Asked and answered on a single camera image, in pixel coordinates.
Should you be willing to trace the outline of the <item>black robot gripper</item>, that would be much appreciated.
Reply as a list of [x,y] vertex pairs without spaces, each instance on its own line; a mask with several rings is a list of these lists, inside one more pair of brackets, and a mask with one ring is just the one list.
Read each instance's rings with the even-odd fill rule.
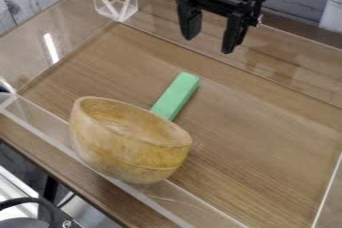
[[222,52],[230,54],[246,34],[246,20],[257,27],[262,20],[262,5],[266,0],[175,0],[179,26],[183,37],[191,40],[202,30],[202,10],[227,16]]

